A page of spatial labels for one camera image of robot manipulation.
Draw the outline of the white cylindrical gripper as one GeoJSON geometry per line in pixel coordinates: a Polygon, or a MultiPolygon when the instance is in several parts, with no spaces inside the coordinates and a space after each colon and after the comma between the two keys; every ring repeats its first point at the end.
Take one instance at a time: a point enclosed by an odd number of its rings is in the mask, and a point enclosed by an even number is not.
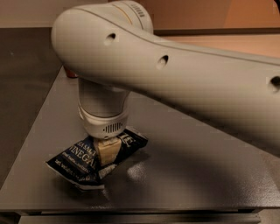
{"type": "Polygon", "coordinates": [[[91,137],[98,138],[94,139],[94,147],[101,166],[109,165],[116,160],[122,146],[116,136],[126,128],[130,92],[82,78],[78,83],[78,109],[83,127],[91,137]]]}

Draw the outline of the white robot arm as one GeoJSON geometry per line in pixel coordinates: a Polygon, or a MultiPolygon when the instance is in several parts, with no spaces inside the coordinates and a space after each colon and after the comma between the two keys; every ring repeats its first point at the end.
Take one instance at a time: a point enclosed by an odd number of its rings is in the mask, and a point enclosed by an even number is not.
{"type": "Polygon", "coordinates": [[[75,6],[52,45],[79,76],[79,112],[95,138],[120,134],[129,92],[146,95],[272,155],[280,153],[278,59],[183,45],[154,35],[133,1],[75,6]]]}

